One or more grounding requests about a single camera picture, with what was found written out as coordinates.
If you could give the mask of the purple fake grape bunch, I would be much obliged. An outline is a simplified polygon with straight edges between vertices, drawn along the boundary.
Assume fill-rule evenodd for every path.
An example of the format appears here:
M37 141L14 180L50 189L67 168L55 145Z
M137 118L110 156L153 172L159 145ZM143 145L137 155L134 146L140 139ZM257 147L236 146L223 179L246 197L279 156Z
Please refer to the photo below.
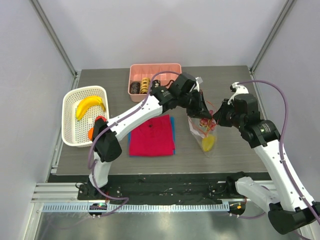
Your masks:
M208 134L216 128L216 121L214 119L206 119L202 118L199 121L200 129L204 132L204 134Z

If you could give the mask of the yellow fake banana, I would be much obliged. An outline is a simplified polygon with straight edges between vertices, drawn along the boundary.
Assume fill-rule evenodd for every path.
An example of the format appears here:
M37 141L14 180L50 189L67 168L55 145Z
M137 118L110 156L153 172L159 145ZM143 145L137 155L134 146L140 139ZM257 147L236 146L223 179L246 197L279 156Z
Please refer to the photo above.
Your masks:
M91 95L86 98L84 98L77 106L75 117L78 121L80 121L86 112L94 106L100 106L103 110L103 112L106 111L106 107L104 105L103 99L100 96L97 95Z

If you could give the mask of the orange fake fruit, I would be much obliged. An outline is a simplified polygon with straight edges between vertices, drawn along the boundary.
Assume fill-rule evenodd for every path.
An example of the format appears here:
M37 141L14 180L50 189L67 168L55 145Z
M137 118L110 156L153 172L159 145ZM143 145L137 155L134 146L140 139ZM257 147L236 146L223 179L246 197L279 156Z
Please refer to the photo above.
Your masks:
M93 133L94 133L94 128L92 127L87 133L87 136L90 140L93 139Z

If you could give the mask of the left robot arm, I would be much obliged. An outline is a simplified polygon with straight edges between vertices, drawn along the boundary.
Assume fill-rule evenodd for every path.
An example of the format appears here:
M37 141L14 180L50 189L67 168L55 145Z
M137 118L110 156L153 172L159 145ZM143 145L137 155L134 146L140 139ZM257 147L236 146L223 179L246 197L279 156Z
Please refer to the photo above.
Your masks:
M169 87L149 86L140 103L114 118L98 119L94 123L88 154L89 194L93 198L100 200L106 195L112 162L122 153L120 141L144 122L176 107L186 109L190 118L212 119L197 79L188 73L179 73Z

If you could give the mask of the yellow fake star fruit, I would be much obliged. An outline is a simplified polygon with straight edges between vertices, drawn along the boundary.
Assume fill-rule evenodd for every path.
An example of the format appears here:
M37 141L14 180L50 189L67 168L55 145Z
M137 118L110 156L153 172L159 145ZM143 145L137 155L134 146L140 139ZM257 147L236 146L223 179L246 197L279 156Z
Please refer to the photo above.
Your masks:
M209 152L215 145L216 137L212 134L208 134L201 140L201 147L204 152Z

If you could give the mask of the red fake fruit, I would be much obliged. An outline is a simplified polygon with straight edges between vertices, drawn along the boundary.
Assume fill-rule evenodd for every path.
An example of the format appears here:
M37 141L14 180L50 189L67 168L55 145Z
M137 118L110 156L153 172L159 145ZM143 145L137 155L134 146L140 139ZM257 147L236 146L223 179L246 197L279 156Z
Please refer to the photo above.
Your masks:
M107 119L106 119L104 116L101 116L101 115L99 115L99 116L96 117L95 122L97 122L97 121L99 121L99 120L101 120L101 121L103 121L103 122L106 122L106 121L107 121Z

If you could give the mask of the clear zip top bag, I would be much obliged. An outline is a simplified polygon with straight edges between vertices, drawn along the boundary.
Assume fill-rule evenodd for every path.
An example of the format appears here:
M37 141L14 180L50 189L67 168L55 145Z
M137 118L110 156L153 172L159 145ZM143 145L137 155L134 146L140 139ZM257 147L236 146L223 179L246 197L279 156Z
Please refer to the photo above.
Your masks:
M217 130L216 130L216 126L215 129L211 132L209 132L208 134L204 134L204 132L201 130L201 127L199 125L200 119L199 118L191 118L191 117L187 117L188 119L188 125L189 125L189 130L191 132L191 134L194 136L194 138L196 139L197 143L199 144L200 149L202 150L202 152L204 153L205 156L212 157L214 154L214 149L217 143ZM204 152L201 146L202 143L202 139L204 137L206 137L207 135L214 135L215 136L215 144L213 146L213 148L211 149L211 151L209 152Z

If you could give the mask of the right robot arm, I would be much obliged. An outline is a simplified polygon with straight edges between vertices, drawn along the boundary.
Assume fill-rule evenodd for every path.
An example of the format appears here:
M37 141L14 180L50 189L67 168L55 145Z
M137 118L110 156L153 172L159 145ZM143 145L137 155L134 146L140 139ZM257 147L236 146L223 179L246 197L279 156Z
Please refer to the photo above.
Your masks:
M284 147L281 135L270 120L261 119L258 100L250 93L224 99L213 115L219 126L235 127L260 157L276 188L272 193L244 172L227 178L226 193L233 198L242 195L263 209L273 228L285 235L313 223L320 215L315 201L300 181Z

